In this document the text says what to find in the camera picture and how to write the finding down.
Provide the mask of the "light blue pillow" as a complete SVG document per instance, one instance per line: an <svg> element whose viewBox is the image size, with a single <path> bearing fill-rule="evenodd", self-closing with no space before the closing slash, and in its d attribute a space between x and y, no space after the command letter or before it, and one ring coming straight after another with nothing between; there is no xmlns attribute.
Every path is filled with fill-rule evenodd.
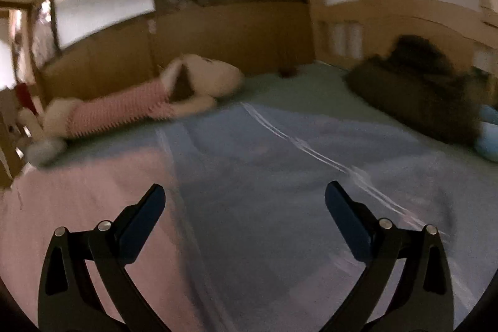
<svg viewBox="0 0 498 332"><path fill-rule="evenodd" d="M482 105L479 110L481 133L475 143L477 153L493 162L498 162L498 112L489 105Z"/></svg>

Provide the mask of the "wooden bed headboard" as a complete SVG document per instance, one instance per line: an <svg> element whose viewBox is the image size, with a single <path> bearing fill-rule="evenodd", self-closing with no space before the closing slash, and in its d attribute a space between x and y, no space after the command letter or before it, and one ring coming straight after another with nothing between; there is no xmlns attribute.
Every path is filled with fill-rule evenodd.
<svg viewBox="0 0 498 332"><path fill-rule="evenodd" d="M19 100L13 89L1 90L1 187L8 188L22 172L25 157L23 127L18 124Z"/></svg>

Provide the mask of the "black clothes pile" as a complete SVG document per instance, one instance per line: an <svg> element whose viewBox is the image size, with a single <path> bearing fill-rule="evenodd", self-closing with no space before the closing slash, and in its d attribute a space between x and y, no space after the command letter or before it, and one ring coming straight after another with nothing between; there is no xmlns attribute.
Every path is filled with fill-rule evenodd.
<svg viewBox="0 0 498 332"><path fill-rule="evenodd" d="M387 57L366 58L344 82L371 107L437 141L471 147L481 134L471 76L423 37L399 36Z"/></svg>

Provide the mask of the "blue plaid bed sheet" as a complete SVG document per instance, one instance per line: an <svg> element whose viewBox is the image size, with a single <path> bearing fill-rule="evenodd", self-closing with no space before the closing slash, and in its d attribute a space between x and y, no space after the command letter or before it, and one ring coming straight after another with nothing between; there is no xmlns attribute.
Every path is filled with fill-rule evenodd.
<svg viewBox="0 0 498 332"><path fill-rule="evenodd" d="M333 180L396 226L440 230L455 325L496 272L497 166L371 108L338 68L254 77L216 110L96 137L49 169L146 147L171 166L166 208L200 331L325 323L363 270L327 211Z"/></svg>

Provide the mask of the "long striped plush dog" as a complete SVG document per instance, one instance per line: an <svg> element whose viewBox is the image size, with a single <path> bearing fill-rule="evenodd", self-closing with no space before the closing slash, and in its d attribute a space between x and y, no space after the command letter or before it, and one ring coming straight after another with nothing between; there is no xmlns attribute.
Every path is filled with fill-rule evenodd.
<svg viewBox="0 0 498 332"><path fill-rule="evenodd" d="M181 55L148 82L88 101L53 99L41 119L22 109L17 122L36 143L90 137L143 119L179 119L212 110L243 82L242 71L227 62Z"/></svg>

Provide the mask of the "pink hooded winter coat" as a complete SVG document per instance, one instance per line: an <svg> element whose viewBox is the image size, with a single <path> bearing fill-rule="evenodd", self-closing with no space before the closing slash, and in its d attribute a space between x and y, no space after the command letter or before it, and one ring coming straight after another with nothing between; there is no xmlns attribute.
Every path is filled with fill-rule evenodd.
<svg viewBox="0 0 498 332"><path fill-rule="evenodd" d="M1 193L1 278L31 321L37 320L40 274L54 230L85 231L115 219L151 185L170 189L170 168L158 150L139 148L56 169L32 169ZM127 272L171 330L201 330L170 208Z"/></svg>

